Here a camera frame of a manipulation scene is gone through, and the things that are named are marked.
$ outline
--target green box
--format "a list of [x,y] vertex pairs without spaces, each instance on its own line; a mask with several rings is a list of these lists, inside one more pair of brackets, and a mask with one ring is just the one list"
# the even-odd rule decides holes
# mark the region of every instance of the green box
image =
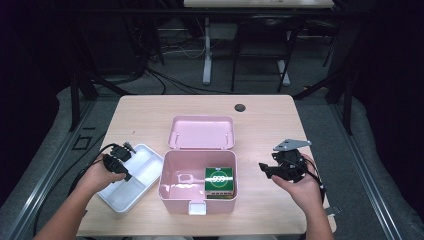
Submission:
[[208,167],[205,171],[205,194],[207,198],[229,199],[234,194],[233,168]]

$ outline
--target pink box lid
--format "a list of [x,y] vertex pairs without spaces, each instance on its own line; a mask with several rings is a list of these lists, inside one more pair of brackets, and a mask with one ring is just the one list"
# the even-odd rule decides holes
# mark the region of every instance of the pink box lid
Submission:
[[173,149],[231,149],[233,119],[226,116],[176,116],[168,145]]

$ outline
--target pink box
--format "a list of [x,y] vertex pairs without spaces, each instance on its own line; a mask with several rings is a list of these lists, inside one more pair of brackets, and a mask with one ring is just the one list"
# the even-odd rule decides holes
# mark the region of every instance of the pink box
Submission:
[[[237,161],[233,120],[225,116],[177,116],[168,144],[173,150],[164,157],[159,195],[171,213],[205,215],[228,213],[237,198]],[[205,169],[233,168],[234,196],[207,199]]]

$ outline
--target white tray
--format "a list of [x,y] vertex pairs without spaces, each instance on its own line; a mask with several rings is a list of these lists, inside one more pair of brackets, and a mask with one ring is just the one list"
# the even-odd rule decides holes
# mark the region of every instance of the white tray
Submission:
[[132,178],[111,183],[97,194],[115,212],[128,212],[159,179],[163,158],[144,144],[134,147],[136,154],[124,163]]

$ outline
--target black circular hole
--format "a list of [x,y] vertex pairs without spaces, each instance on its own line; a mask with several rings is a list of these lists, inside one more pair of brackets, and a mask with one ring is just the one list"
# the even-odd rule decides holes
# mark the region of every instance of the black circular hole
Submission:
[[234,106],[234,109],[235,109],[237,112],[244,112],[244,110],[246,110],[246,106],[244,106],[243,104],[236,104],[236,105]]

